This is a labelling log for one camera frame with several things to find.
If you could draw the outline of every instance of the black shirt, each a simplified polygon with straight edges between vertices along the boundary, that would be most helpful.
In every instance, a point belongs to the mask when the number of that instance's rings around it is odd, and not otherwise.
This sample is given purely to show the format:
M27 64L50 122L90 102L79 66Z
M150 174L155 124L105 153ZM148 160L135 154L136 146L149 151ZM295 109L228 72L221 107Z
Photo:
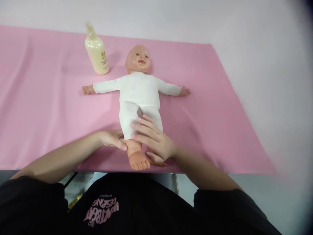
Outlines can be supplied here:
M67 213L64 187L29 177L0 187L0 234L280 234L241 190L198 190L194 207L143 174L110 173Z

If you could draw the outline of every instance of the doll head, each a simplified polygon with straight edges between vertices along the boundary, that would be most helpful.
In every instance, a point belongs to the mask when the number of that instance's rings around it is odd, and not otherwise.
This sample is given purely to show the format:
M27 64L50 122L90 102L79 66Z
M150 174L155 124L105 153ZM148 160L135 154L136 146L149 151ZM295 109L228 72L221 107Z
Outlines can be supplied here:
M150 69L148 49L140 45L133 47L128 53L125 66L129 74L135 71L148 73Z

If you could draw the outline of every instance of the pink cloth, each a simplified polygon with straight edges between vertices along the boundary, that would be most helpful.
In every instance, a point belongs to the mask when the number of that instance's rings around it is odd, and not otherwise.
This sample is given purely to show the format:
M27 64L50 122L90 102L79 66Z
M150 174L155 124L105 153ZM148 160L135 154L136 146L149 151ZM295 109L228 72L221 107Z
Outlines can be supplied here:
M127 74L127 53L150 50L151 74L190 88L160 94L164 132L227 173L274 174L212 45L100 36L110 71L97 75L79 33L0 26L0 169L21 169L48 151L97 130L119 129L119 92L81 87ZM132 171L125 152L101 148L78 170ZM146 172L180 172L173 162Z

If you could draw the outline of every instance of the bottle label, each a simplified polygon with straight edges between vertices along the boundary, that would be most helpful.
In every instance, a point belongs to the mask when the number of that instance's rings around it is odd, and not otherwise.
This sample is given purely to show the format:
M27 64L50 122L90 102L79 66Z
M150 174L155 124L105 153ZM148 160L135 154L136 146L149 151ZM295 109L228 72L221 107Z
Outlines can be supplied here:
M101 61L101 64L104 65L103 70L106 70L106 69L108 69L108 63L107 63L107 56L105 54L105 51L101 52L101 56L102 56L102 59L103 59L103 61Z

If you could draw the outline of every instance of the white bodysuit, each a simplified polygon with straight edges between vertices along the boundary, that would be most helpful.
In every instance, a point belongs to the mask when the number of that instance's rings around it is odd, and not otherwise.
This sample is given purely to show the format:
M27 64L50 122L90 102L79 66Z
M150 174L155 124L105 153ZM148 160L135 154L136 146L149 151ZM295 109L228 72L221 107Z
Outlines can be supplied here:
M133 72L116 80L93 84L96 93L120 91L120 123L125 140L131 139L133 129L130 124L137 119L137 111L152 118L162 131L162 120L159 113L159 92L165 95L178 96L181 88L168 84L154 76L142 72Z

